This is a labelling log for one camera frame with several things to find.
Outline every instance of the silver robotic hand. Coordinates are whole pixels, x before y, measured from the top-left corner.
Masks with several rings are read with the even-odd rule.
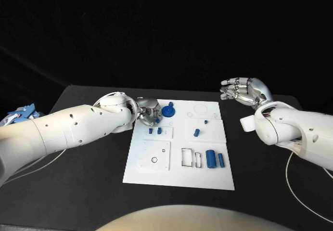
[[[257,78],[231,78],[221,84],[223,100],[236,99],[240,103],[253,106],[256,110],[273,102],[272,92]]]

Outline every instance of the black table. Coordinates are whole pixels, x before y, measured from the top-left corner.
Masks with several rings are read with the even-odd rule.
[[[138,210],[187,204],[237,210],[295,230],[333,229],[333,224],[303,207],[289,190],[285,171],[290,151],[267,146],[256,132],[243,131],[240,119],[254,114],[251,107],[236,100],[221,101],[220,93],[70,86],[53,112],[93,105],[115,91],[126,92],[133,98],[220,102],[236,191],[123,183],[130,130],[70,149],[44,170],[5,185],[0,190],[2,224],[91,231]],[[275,99],[300,108],[295,97],[276,95]],[[57,155],[51,155],[38,167]],[[289,176],[302,201],[333,219],[333,180],[324,168],[295,156]]]

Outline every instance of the blue cap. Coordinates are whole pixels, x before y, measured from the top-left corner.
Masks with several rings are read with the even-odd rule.
[[[171,102],[169,103],[169,106],[166,106],[164,109],[162,109],[162,115],[165,117],[174,117],[175,115],[175,108],[174,108],[174,103]]]

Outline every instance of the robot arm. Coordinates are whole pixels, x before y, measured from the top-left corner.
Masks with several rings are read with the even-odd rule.
[[[78,147],[110,133],[130,130],[133,122],[153,126],[162,120],[158,100],[133,100],[123,92],[41,118],[0,127],[0,186],[34,160]]]
[[[266,144],[290,149],[303,159],[333,170],[333,116],[305,112],[275,102],[259,79],[236,78],[223,82],[223,100],[236,99],[253,106],[256,114],[241,119],[246,131],[257,131]]]

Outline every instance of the white pegboard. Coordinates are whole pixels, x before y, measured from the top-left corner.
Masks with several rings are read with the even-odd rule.
[[[162,127],[164,130],[174,128],[172,137],[158,134],[151,136],[151,127],[140,121],[136,121],[123,182],[236,190],[220,103],[159,100],[162,107],[168,106],[169,102],[174,102],[177,114],[171,118],[164,117],[159,126],[153,127],[153,131],[158,132],[159,127]],[[202,126],[200,137],[192,138],[187,133],[195,133],[192,130],[198,128],[198,126]],[[166,169],[156,170],[152,168],[155,165],[152,163],[151,153],[153,152],[146,153],[142,151],[146,149],[146,140],[171,142],[169,171]],[[182,166],[182,148],[192,149],[192,167]],[[158,145],[153,149],[161,150],[162,146]],[[207,167],[207,150],[215,150],[217,168]],[[201,153],[202,168],[195,166],[195,153]],[[218,153],[224,154],[226,168],[220,167]]]

